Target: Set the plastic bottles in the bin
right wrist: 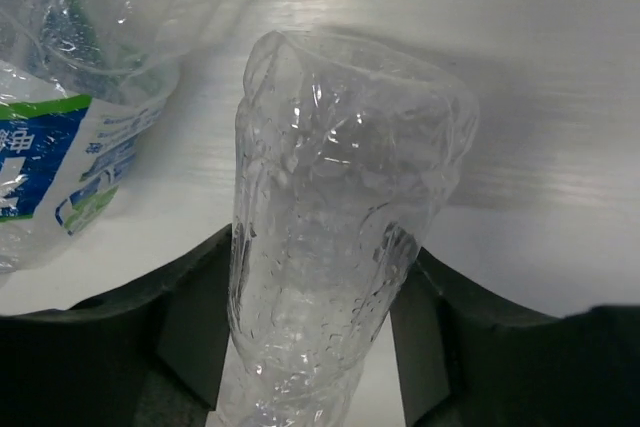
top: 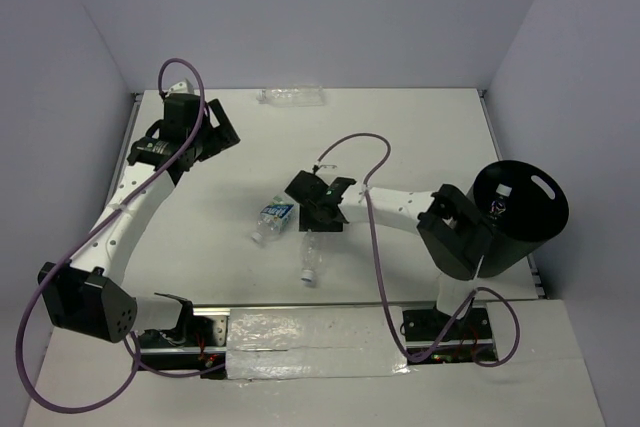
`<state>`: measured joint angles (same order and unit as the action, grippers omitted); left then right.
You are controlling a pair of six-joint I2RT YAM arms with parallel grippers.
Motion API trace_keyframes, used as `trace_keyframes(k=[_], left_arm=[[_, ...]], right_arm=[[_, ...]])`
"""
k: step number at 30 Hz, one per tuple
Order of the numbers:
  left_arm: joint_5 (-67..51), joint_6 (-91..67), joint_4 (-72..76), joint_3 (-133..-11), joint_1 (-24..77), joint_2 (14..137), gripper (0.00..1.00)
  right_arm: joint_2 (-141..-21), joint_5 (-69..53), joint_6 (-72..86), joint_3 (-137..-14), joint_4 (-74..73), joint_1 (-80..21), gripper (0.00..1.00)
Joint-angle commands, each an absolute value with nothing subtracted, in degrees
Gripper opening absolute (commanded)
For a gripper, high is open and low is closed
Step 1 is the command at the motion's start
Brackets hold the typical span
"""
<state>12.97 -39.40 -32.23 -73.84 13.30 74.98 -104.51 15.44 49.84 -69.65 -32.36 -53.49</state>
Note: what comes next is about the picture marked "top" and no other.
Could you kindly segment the labelled clear plastic bottle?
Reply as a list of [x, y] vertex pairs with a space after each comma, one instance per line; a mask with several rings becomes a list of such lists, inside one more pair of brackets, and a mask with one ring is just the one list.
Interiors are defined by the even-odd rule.
[[275, 195], [259, 212], [251, 239], [258, 245], [275, 240], [296, 214], [296, 203], [284, 192]]

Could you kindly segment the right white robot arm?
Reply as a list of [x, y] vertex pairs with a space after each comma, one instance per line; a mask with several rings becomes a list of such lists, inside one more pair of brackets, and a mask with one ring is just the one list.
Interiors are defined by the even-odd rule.
[[285, 193], [301, 207], [316, 232], [340, 232], [347, 224], [417, 234], [441, 272], [434, 323], [444, 337], [456, 338], [470, 323], [461, 306], [476, 288], [495, 229], [465, 194], [451, 184], [436, 191], [407, 192], [372, 187], [352, 178], [327, 183], [299, 172]]

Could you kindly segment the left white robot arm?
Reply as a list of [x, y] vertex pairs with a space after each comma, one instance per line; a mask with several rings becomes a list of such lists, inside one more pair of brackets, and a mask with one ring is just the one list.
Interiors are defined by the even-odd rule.
[[52, 324], [117, 343], [131, 331], [159, 330], [173, 345], [195, 335], [192, 303], [172, 294], [134, 297], [122, 283], [146, 227], [184, 173], [240, 141], [219, 100], [200, 108], [194, 94], [172, 93], [164, 115], [131, 145], [99, 233], [82, 243], [43, 290]]

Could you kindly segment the clear bottle blue cap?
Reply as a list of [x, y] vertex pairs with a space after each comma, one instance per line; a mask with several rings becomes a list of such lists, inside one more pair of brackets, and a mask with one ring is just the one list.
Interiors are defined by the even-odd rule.
[[326, 271], [329, 255], [329, 234], [307, 231], [302, 239], [300, 258], [302, 284], [314, 288]]

